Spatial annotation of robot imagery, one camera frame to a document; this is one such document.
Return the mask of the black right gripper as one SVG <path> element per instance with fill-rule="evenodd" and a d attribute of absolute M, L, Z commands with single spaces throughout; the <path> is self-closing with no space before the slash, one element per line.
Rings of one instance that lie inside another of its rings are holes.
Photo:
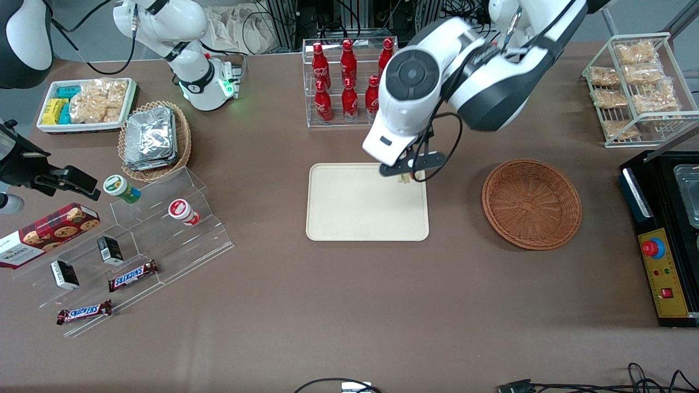
<path fill-rule="evenodd" d="M 1 181 L 8 186 L 26 187 L 54 197 L 57 189 L 72 191 L 91 200 L 102 192 L 98 181 L 74 166 L 54 168 L 49 152 L 18 134 L 16 121 L 2 121 Z"/>

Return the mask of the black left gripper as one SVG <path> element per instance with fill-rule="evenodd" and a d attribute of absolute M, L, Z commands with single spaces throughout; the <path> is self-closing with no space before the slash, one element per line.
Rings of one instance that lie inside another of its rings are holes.
<path fill-rule="evenodd" d="M 384 177 L 402 176 L 416 171 L 435 171 L 444 166 L 447 157 L 441 152 L 429 152 L 429 141 L 434 137 L 434 130 L 426 130 L 407 147 L 404 158 L 399 158 L 392 166 L 380 164 L 379 173 Z"/>

